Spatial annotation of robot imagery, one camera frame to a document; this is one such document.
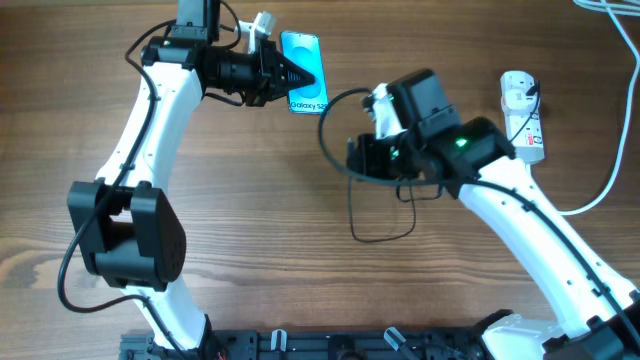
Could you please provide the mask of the teal Galaxy smartphone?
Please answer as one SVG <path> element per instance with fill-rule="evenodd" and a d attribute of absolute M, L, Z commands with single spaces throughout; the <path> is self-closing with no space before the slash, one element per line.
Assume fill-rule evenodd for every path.
<path fill-rule="evenodd" d="M 282 31 L 284 55 L 314 76 L 314 83 L 288 93 L 289 110 L 295 114 L 321 114 L 329 103 L 319 37 L 315 34 Z"/>

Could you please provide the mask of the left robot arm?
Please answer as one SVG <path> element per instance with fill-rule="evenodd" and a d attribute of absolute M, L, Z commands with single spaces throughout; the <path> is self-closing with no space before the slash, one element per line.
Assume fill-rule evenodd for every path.
<path fill-rule="evenodd" d="M 141 310 L 152 333 L 128 341 L 126 358 L 224 359 L 227 347 L 193 302 L 182 275 L 186 234 L 167 192 L 190 118 L 205 98 L 261 107 L 313 83 L 313 75 L 270 38 L 274 17 L 237 21 L 246 43 L 221 44 L 223 1 L 182 1 L 174 19 L 141 35 L 132 61 L 141 83 L 124 131 L 94 180 L 76 182 L 67 204 L 75 229 L 70 253 Z"/>

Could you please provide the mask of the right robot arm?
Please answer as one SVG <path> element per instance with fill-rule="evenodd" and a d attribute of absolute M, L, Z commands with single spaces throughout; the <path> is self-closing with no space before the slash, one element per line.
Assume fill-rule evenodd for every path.
<path fill-rule="evenodd" d="M 638 288 L 560 215 L 491 120 L 462 122 L 429 69 L 367 91 L 362 105 L 375 130 L 350 147 L 349 170 L 441 186 L 499 236 L 549 302 L 553 322 L 510 311 L 488 317 L 479 333 L 491 357 L 638 357 Z"/>

